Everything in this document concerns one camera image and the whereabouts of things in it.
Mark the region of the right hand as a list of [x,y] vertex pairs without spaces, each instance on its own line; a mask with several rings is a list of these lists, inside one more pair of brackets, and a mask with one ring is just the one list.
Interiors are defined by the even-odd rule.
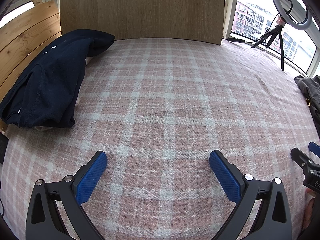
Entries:
[[306,206],[306,210],[304,213],[304,219],[303,219],[303,224],[302,224],[302,229],[305,230],[311,223],[311,216],[312,216],[312,211],[313,211],[313,204],[315,202],[316,198],[316,193],[312,191],[311,189],[307,188],[306,193],[312,196],[312,199]]

